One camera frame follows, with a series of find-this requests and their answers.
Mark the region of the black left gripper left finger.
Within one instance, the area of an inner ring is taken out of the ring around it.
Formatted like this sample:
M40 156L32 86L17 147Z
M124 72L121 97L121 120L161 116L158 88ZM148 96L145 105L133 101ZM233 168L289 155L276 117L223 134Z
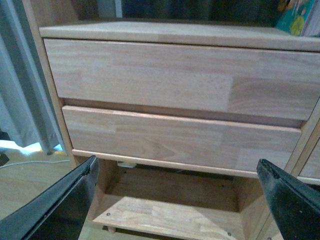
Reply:
M0 221L2 240L77 240L100 172L91 156L40 195Z

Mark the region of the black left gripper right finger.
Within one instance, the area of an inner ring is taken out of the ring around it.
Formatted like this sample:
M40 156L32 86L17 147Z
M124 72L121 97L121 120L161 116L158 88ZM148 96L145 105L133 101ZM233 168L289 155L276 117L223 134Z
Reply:
M320 192L267 159L256 172L270 213L285 240L320 238Z

